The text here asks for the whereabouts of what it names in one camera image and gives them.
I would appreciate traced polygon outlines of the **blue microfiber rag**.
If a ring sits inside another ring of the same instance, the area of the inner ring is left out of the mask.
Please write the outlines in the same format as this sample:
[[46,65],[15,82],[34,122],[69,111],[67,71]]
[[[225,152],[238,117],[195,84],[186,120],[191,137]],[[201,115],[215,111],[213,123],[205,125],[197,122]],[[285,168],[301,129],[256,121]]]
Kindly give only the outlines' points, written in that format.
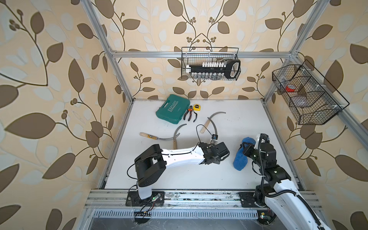
[[253,138],[244,138],[240,144],[233,166],[236,170],[241,171],[248,163],[248,157],[253,154],[256,141]]

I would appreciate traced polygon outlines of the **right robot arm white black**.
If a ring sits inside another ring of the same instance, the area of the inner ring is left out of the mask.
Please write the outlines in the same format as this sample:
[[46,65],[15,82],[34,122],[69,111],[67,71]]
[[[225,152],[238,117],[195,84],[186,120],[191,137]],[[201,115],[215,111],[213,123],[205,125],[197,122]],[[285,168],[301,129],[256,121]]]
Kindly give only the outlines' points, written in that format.
[[257,206],[270,208],[288,230],[330,229],[302,197],[286,170],[277,164],[272,144],[255,146],[243,142],[242,148],[242,154],[260,168],[261,184],[254,192]]

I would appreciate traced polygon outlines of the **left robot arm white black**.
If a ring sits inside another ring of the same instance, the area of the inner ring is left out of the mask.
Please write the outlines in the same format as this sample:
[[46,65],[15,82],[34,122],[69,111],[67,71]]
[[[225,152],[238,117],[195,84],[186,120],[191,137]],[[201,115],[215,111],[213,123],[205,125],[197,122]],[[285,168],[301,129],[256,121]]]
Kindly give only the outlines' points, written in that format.
[[230,151],[224,142],[218,144],[199,142],[194,147],[178,150],[162,149],[158,144],[154,144],[134,160],[139,199],[151,197],[152,185],[168,168],[190,164],[220,164],[229,155]]

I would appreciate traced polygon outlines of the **yellow black tape measure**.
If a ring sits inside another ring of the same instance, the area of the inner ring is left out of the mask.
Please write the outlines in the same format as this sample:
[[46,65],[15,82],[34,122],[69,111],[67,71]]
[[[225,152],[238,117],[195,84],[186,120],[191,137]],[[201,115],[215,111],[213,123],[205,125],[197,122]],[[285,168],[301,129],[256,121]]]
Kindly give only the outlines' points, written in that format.
[[193,110],[194,110],[194,111],[200,111],[200,110],[201,110],[201,106],[200,106],[199,104],[195,104],[195,105],[193,106]]

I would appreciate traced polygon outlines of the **green plastic tool case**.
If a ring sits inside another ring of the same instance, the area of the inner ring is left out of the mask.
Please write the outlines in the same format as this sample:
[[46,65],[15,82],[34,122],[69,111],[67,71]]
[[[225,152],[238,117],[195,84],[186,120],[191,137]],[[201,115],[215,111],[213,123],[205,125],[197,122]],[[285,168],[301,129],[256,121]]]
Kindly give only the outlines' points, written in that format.
[[189,106],[189,99],[171,94],[156,111],[156,116],[169,123],[178,124]]

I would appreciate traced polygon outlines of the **red item in basket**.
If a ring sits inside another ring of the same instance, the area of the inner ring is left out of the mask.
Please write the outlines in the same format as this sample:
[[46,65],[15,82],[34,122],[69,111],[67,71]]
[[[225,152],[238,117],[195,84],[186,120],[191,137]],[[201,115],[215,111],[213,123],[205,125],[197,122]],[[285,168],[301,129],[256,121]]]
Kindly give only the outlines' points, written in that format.
[[288,93],[293,93],[293,92],[295,92],[295,91],[296,91],[296,89],[297,89],[297,87],[296,87],[295,85],[293,85],[293,84],[288,84],[288,85],[285,87],[285,90],[286,90],[286,92],[288,92]]

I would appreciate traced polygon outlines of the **black socket bit holder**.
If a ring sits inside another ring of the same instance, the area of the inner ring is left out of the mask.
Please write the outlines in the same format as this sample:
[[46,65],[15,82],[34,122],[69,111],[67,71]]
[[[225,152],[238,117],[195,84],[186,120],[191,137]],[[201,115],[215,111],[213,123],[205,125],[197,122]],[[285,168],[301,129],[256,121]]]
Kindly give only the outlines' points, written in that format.
[[226,59],[223,62],[202,62],[201,64],[186,65],[184,73],[193,79],[237,80],[241,73],[241,61],[239,59]]

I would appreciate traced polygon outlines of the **black red handled pliers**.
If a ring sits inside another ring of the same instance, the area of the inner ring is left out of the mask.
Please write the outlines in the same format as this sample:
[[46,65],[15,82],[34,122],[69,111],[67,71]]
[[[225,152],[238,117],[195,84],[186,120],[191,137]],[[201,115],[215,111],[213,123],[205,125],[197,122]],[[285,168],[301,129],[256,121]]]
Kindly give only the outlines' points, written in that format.
[[190,105],[189,108],[187,109],[187,111],[185,112],[184,116],[183,116],[183,120],[186,120],[186,117],[188,116],[188,121],[190,121],[192,119],[193,114],[195,115],[195,118],[194,118],[193,122],[196,122],[197,113],[195,112],[193,106]]

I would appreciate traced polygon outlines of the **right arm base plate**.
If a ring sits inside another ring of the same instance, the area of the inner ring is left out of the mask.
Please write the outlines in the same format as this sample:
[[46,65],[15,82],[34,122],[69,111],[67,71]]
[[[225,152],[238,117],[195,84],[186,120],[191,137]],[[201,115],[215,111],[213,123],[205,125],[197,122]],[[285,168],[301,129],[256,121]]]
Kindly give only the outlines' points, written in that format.
[[243,208],[264,208],[266,206],[262,194],[255,192],[240,192],[238,195]]

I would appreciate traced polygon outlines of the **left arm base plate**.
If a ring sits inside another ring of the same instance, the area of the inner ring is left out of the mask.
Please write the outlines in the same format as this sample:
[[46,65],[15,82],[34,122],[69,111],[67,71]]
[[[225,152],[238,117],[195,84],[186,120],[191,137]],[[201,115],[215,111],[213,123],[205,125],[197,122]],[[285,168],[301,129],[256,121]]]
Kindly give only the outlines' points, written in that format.
[[155,203],[156,206],[162,207],[165,200],[164,191],[153,191],[151,197],[147,199],[141,199],[138,191],[129,191],[126,198],[127,207],[143,207],[145,205],[151,205]]

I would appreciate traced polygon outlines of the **aluminium front rail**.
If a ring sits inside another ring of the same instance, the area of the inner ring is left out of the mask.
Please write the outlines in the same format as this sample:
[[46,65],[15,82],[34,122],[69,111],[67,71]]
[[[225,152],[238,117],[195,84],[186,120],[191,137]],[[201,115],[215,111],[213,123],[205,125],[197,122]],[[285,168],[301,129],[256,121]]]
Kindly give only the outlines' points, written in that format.
[[[266,209],[243,208],[240,192],[253,190],[153,190],[164,191],[165,200],[161,209]],[[127,189],[94,189],[88,195],[85,208],[122,209],[126,206]]]

